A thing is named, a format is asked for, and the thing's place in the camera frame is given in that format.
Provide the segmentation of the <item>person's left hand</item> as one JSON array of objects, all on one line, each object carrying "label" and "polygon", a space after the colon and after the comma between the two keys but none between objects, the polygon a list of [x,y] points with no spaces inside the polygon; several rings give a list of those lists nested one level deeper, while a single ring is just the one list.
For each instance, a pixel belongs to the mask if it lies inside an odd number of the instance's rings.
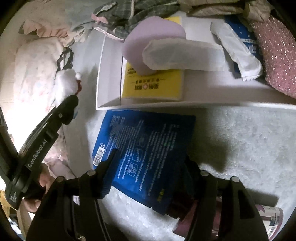
[{"label": "person's left hand", "polygon": [[[39,168],[39,176],[37,178],[38,186],[45,189],[44,195],[47,193],[53,182],[55,181],[55,178],[51,176],[49,172],[49,168],[45,163],[42,163]],[[37,199],[24,199],[22,201],[22,204],[24,205],[25,209],[28,212],[36,213],[39,206],[41,205],[43,198],[37,198]]]}]

